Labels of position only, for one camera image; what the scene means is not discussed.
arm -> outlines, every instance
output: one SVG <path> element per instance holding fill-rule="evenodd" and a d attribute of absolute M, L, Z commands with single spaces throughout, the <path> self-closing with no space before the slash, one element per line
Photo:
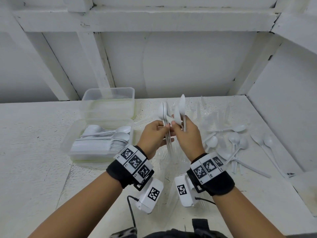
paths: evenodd
<path fill-rule="evenodd" d="M 162 121 L 154 121 L 145 127 L 141 135 L 138 146 L 148 159 L 153 158 L 156 150 L 166 144 L 163 138 L 170 125 L 162 126 Z M 51 214 L 29 238 L 88 237 L 121 192 L 121 183 L 104 172 Z"/>
<path fill-rule="evenodd" d="M 190 161 L 205 153 L 198 127 L 186 116 L 186 132 L 172 121 L 182 150 Z M 283 234 L 236 188 L 213 196 L 234 238 L 283 238 Z"/>

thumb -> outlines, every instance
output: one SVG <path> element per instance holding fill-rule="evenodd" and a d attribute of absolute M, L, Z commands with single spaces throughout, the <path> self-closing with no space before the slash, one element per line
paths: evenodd
<path fill-rule="evenodd" d="M 162 127 L 159 132 L 160 135 L 162 136 L 162 139 L 164 138 L 164 136 L 168 133 L 168 131 L 170 130 L 170 124 L 165 125 L 164 127 Z"/>
<path fill-rule="evenodd" d="M 183 132 L 181 127 L 174 120 L 172 121 L 172 126 L 173 126 L 173 129 L 174 129 L 176 136 L 179 136 L 181 134 L 181 132 Z"/>

clear plastic container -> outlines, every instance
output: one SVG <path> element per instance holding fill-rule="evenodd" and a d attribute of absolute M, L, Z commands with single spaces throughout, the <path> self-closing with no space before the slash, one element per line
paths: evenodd
<path fill-rule="evenodd" d="M 134 119 L 134 88 L 91 88 L 80 105 L 81 117 L 85 119 Z"/>
<path fill-rule="evenodd" d="M 102 162 L 112 162 L 113 157 L 119 151 L 98 151 L 93 150 L 87 151 L 77 151 L 72 152 L 71 148 L 74 141 L 80 138 L 81 134 L 85 131 L 86 127 L 90 124 L 97 124 L 104 129 L 117 129 L 121 126 L 131 126 L 129 144 L 133 141 L 133 120 L 123 119 L 123 120 L 109 120 L 109 119 L 80 119 L 73 123 L 70 127 L 66 137 L 64 138 L 60 150 L 69 155 L 70 159 L 76 163 L 102 163 Z"/>

person's left hand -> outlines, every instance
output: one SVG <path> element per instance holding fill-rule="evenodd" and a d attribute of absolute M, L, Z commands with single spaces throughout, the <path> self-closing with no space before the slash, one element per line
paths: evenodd
<path fill-rule="evenodd" d="M 164 136 L 168 131 L 171 132 L 171 136 L 175 136 L 171 125 L 168 124 L 163 127 L 163 121 L 161 120 L 153 121 L 145 126 L 137 146 L 144 151 L 149 160 L 154 157 L 159 147 L 166 144 Z"/>

person's right hand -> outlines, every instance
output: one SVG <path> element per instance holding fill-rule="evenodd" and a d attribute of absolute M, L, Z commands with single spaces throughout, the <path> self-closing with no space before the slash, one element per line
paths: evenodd
<path fill-rule="evenodd" d="M 203 142 L 201 141 L 200 131 L 198 127 L 186 117 L 186 132 L 172 121 L 172 127 L 176 134 L 180 147 L 190 161 L 205 153 Z"/>

